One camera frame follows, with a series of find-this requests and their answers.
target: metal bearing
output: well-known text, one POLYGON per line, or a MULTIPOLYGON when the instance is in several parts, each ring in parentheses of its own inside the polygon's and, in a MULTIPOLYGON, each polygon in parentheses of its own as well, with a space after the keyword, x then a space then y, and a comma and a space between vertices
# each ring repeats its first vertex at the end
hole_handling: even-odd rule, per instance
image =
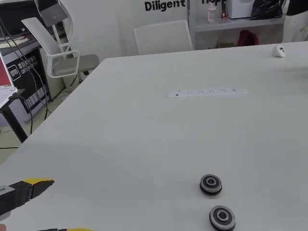
POLYGON ((235 216, 226 206, 215 206, 210 212, 211 225, 218 231, 232 231, 235 227, 235 216))
POLYGON ((217 195, 222 190, 221 180, 215 175, 205 175, 201 178, 200 189, 208 195, 217 195))

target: black table leg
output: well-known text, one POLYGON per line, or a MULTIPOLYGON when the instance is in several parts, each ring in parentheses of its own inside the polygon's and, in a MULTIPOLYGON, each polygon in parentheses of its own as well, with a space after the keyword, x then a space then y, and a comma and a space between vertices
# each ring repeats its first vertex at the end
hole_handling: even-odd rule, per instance
POLYGON ((2 109, 2 115, 4 116, 6 121, 8 121, 9 125, 11 126, 12 130, 14 131, 20 142, 23 143, 28 138, 28 136, 21 127, 16 117, 14 116, 9 106, 6 106, 2 109))

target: chair backrest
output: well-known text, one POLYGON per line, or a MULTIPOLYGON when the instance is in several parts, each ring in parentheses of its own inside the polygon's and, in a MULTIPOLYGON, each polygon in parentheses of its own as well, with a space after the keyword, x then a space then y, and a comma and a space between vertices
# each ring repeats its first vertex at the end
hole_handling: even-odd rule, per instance
POLYGON ((22 22, 38 40, 47 54, 52 55, 61 52, 59 44, 37 18, 27 18, 22 20, 22 22))
POLYGON ((134 35, 141 55, 193 50, 186 20, 135 28, 134 35))

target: black bag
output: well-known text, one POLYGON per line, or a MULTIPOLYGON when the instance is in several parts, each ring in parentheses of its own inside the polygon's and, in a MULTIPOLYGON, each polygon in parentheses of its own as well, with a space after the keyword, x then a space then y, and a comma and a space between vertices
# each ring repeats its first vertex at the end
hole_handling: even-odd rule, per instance
POLYGON ((251 20, 281 18, 286 0, 255 0, 251 20))

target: black cable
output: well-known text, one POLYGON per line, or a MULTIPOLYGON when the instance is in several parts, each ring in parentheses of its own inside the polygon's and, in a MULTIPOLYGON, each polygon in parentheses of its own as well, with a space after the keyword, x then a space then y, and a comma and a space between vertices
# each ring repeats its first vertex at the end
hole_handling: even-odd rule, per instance
POLYGON ((0 149, 17 149, 18 147, 0 148, 0 149))
POLYGON ((31 117, 31 128, 30 128, 30 135, 32 134, 32 130, 33 130, 33 115, 32 115, 32 112, 30 110, 30 107, 27 103, 27 101, 24 99, 23 96, 19 95, 18 96, 19 99, 22 99, 24 101, 24 104, 26 105, 26 107, 28 108, 29 112, 30 112, 30 117, 31 117))
POLYGON ((14 38, 11 36, 11 34, 8 32, 8 30, 6 29, 1 17, 0 17, 0 23, 2 26, 0 26, 0 31, 1 31, 1 34, 4 38, 4 40, 9 44, 10 48, 12 49, 12 51, 17 55, 18 58, 20 58, 26 65, 29 65, 31 68, 29 68, 29 72, 33 78, 33 81, 34 81, 34 85, 35 85, 35 89, 36 89, 36 95, 38 97, 38 100, 44 105, 44 107, 46 108, 46 113, 45 113, 45 118, 44 120, 46 120, 47 118, 47 113, 49 112, 51 114, 51 111, 48 109, 48 101, 47 101, 47 93, 46 93, 46 89, 44 87, 44 83, 43 83, 43 80, 40 76, 40 74, 36 71, 36 69, 34 68, 34 66, 29 63, 29 62, 26 62, 25 60, 27 60, 27 58, 25 57, 25 55, 23 54, 23 52, 20 50, 19 46, 16 44, 14 38), (17 47, 17 49, 19 50, 19 52, 21 53, 21 55, 24 57, 24 59, 22 57, 19 56, 19 54, 14 50, 14 48, 10 45, 10 43, 7 41, 5 35, 4 35, 4 32, 2 30, 2 27, 4 28, 4 30, 6 31, 6 33, 8 34, 8 36, 10 37, 10 39, 12 40, 12 42, 15 44, 15 46, 17 47), (35 80, 35 77, 33 75, 33 73, 31 72, 31 69, 33 69, 35 71, 35 73, 38 75, 38 78, 40 79, 41 81, 41 84, 42 84, 42 88, 44 90, 44 94, 45 94, 45 102, 46 104, 43 103, 43 101, 40 99, 39 95, 38 95, 38 87, 37 87, 37 84, 36 84, 36 80, 35 80))

